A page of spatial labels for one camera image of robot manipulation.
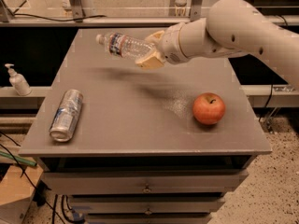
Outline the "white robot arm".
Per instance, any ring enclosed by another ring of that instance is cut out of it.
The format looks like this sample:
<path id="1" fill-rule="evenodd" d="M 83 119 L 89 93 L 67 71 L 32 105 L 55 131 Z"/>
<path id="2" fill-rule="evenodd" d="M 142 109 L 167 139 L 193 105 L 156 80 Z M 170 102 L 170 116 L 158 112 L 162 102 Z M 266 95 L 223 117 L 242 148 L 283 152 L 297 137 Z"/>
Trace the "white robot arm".
<path id="1" fill-rule="evenodd" d="M 249 54 L 299 89 L 299 34 L 275 25 L 244 0 L 220 0 L 204 19 L 173 25 L 146 40 L 155 48 L 135 61 L 145 69 Z"/>

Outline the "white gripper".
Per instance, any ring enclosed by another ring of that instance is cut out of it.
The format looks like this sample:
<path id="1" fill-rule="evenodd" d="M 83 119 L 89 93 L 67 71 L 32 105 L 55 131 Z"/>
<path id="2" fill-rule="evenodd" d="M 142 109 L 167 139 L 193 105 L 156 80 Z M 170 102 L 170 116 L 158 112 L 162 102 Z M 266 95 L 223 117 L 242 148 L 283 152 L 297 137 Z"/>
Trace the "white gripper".
<path id="1" fill-rule="evenodd" d="M 164 58 L 171 64 L 186 63 L 189 59 L 183 54 L 179 44 L 179 33 L 184 23 L 170 26 L 165 31 L 161 30 L 148 35 L 145 40 L 158 44 L 157 49 L 163 54 Z M 164 66 L 161 53 L 156 49 L 145 56 L 135 60 L 135 64 L 142 69 L 157 69 Z"/>

